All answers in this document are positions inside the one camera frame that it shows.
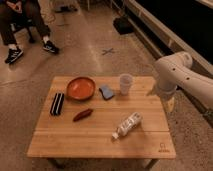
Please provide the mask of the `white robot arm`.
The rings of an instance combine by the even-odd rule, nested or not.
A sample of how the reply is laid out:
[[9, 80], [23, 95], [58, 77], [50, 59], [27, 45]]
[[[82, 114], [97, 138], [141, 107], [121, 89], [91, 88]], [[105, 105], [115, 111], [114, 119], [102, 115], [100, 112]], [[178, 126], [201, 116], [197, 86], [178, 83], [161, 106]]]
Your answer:
[[213, 79], [192, 71], [192, 65], [193, 59], [185, 51], [158, 59], [154, 63], [158, 73], [156, 94], [170, 99], [177, 87], [181, 87], [213, 110]]

